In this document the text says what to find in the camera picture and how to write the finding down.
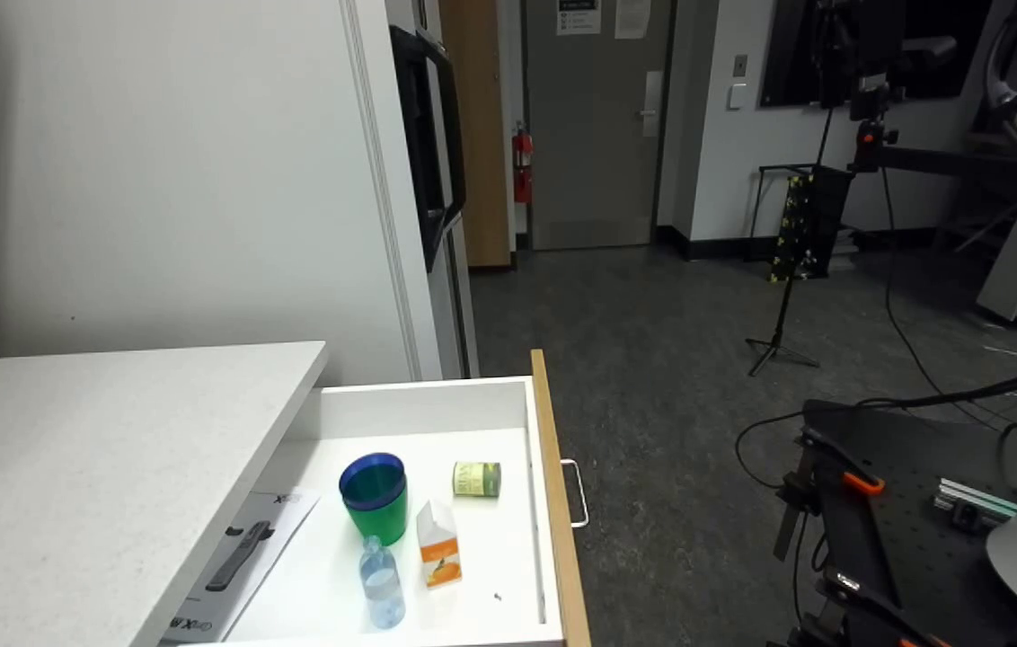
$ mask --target plastic bottle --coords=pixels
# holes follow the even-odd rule
[[[368,591],[368,615],[375,629],[391,629],[403,621],[403,581],[391,549],[385,549],[375,534],[364,546],[360,579]]]

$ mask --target white counter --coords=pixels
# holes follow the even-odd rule
[[[0,360],[0,644],[158,644],[325,345]]]

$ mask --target wooden drawer edge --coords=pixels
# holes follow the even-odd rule
[[[557,419],[552,419],[544,347],[533,347],[533,378],[537,378],[537,418],[539,418],[539,439],[544,439],[557,603],[563,615],[569,647],[591,647],[591,615],[587,615],[582,573],[579,573],[579,546],[570,533],[570,504],[569,504],[569,480],[562,467],[563,451],[557,440]]]

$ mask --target refrigerator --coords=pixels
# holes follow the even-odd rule
[[[0,357],[476,375],[461,213],[429,245],[424,208],[385,0],[0,0]]]

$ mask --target open drawer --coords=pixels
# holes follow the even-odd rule
[[[391,546],[406,617],[388,631],[368,621],[364,539],[338,498],[364,451],[403,456],[409,480]],[[454,498],[457,461],[500,461],[500,498]],[[255,488],[321,504],[228,644],[591,644],[539,351],[537,378],[325,388]],[[465,579],[437,589],[421,581],[413,528],[429,498],[454,506],[465,552]]]

